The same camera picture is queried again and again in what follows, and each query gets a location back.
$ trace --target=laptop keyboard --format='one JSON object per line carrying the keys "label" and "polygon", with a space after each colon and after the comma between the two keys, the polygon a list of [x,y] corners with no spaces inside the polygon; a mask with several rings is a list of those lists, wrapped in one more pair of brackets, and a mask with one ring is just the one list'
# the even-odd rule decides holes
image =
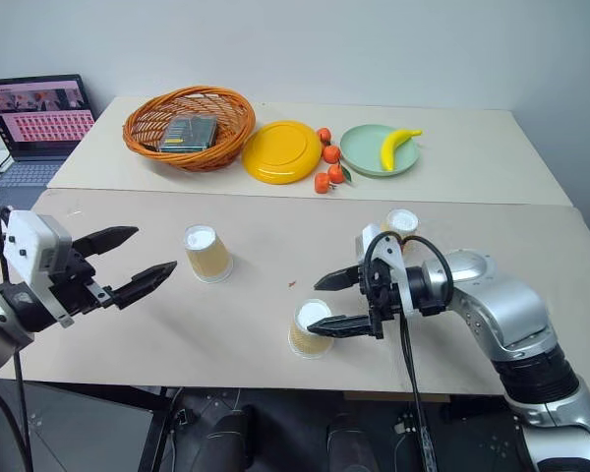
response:
{"label": "laptop keyboard", "polygon": [[45,187],[62,163],[13,164],[0,178],[0,187]]}

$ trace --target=paper cup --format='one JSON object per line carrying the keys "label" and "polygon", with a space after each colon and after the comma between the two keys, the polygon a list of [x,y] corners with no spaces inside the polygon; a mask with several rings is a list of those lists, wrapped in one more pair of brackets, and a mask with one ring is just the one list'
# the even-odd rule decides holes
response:
{"label": "paper cup", "polygon": [[193,271],[201,282],[220,282],[231,273],[234,261],[213,228],[191,226],[186,229],[184,244]]}
{"label": "paper cup", "polygon": [[408,209],[397,208],[388,213],[384,221],[384,229],[395,231],[402,238],[415,234],[419,220],[415,213]]}
{"label": "paper cup", "polygon": [[307,330],[308,326],[327,317],[332,312],[323,300],[311,299],[295,311],[295,318],[288,331],[288,343],[295,354],[306,359],[319,359],[332,347],[334,339],[319,336]]}

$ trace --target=yellow plate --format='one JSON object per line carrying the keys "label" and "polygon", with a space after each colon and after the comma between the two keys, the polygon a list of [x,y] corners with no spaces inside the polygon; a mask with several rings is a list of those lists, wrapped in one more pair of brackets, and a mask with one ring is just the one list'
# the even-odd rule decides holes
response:
{"label": "yellow plate", "polygon": [[322,156],[322,143],[312,128],[296,121],[261,127],[243,148],[243,165],[268,184],[290,184],[310,174]]}

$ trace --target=laptop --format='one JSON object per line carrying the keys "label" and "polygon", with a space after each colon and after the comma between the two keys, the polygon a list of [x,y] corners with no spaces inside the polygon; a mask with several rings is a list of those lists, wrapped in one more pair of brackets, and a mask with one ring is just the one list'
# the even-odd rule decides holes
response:
{"label": "laptop", "polygon": [[30,209],[93,123],[79,75],[0,80],[0,137],[14,160],[0,206]]}

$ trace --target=small orange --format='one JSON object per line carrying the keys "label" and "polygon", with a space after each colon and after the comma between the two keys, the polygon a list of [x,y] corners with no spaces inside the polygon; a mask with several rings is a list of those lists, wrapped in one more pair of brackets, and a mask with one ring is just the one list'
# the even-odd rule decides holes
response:
{"label": "small orange", "polygon": [[319,128],[317,130],[317,135],[319,139],[322,140],[322,143],[329,143],[332,139],[332,134],[328,128]]}
{"label": "small orange", "polygon": [[324,161],[328,164],[335,164],[341,157],[341,149],[335,145],[326,146],[324,147],[322,156],[324,157]]}
{"label": "small orange", "polygon": [[340,184],[345,182],[345,176],[343,175],[343,169],[341,164],[333,164],[327,170],[327,176],[330,178],[330,182],[333,184]]}
{"label": "small orange", "polygon": [[315,192],[318,194],[327,194],[330,189],[330,177],[325,172],[320,172],[315,176]]}

